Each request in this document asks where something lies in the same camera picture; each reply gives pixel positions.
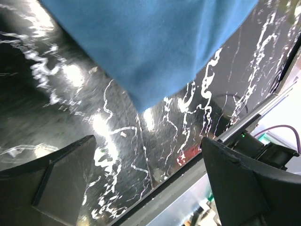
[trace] blue cloth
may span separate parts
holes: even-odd
[[[139,112],[181,90],[257,0],[41,0]]]

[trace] wire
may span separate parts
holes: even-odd
[[[294,132],[294,134],[295,134],[295,136],[296,136],[296,141],[297,141],[297,150],[298,150],[298,153],[301,154],[300,137],[299,137],[299,134],[298,134],[297,130],[296,130],[294,127],[292,127],[292,126],[289,126],[289,125],[272,126],[272,127],[270,127],[270,128],[264,129],[263,131],[260,131],[260,132],[257,133],[254,137],[257,137],[258,135],[260,135],[260,134],[262,134],[262,133],[264,133],[264,132],[266,132],[266,131],[268,131],[268,130],[270,130],[270,129],[280,128],[280,127],[290,128],[290,129]]]
[[[226,93],[216,95],[213,98],[219,98],[219,97],[224,97],[224,96],[229,96],[229,97],[234,97],[234,98],[237,98],[237,99],[241,99],[241,97],[236,95],[236,94],[226,94]],[[246,113],[249,113],[249,109],[248,109],[247,105],[245,105],[245,109],[246,109]]]

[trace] purple cable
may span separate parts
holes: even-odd
[[[260,135],[260,134],[262,134],[262,133],[264,133],[264,132],[266,132],[266,131],[268,131],[268,130],[270,130],[270,129],[275,129],[275,128],[279,128],[279,127],[287,127],[287,128],[290,128],[290,129],[294,132],[294,134],[295,134],[295,136],[296,136],[296,141],[297,141],[297,150],[298,150],[298,153],[301,154],[300,137],[299,137],[299,134],[298,134],[297,130],[296,130],[294,127],[292,127],[292,126],[289,126],[289,125],[272,126],[272,127],[270,127],[270,128],[264,129],[263,131],[260,131],[260,132],[257,133],[254,137],[256,137],[256,136],[258,136],[258,135]]]

